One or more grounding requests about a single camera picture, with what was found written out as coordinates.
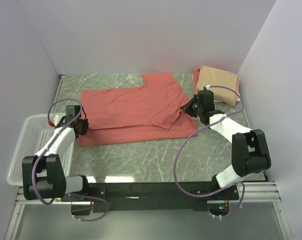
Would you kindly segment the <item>red t shirt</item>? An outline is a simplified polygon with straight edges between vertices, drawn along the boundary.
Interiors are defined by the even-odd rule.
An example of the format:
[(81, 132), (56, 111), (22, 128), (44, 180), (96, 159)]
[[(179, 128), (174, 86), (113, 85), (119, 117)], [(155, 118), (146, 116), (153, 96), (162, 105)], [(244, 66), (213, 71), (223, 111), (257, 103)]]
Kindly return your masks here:
[(142, 86), (82, 92), (89, 129), (81, 147), (186, 138), (198, 129), (181, 110), (189, 98), (171, 73), (141, 77)]

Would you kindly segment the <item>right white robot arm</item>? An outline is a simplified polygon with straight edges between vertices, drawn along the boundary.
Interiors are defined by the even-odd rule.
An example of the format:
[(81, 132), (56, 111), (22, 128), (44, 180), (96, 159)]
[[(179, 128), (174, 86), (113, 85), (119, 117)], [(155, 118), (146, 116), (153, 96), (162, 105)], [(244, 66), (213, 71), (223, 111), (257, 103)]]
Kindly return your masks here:
[(209, 193), (202, 197), (220, 200), (228, 193), (228, 188), (236, 185), (245, 177), (263, 172), (271, 167), (271, 159), (265, 138), (260, 129), (250, 129), (231, 119), (231, 114), (216, 110), (214, 103), (215, 85), (207, 85), (185, 105), (181, 110), (193, 118), (199, 118), (204, 127), (191, 135), (211, 129), (216, 131), (231, 143), (231, 165), (224, 171), (214, 175), (209, 182)]

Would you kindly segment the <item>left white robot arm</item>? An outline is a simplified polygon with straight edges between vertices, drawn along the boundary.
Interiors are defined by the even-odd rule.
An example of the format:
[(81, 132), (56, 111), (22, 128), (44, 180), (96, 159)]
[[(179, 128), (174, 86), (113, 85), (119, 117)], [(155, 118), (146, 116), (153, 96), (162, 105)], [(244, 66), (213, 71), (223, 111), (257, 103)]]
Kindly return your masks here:
[(49, 205), (46, 199), (62, 198), (73, 193), (79, 201), (85, 201), (91, 194), (84, 176), (64, 174), (61, 159), (69, 146), (79, 136), (86, 135), (88, 119), (81, 118), (83, 107), (69, 105), (64, 115), (48, 117), (48, 124), (54, 127), (53, 135), (33, 156), (22, 160), (22, 177), (24, 197), (27, 200), (40, 200)]

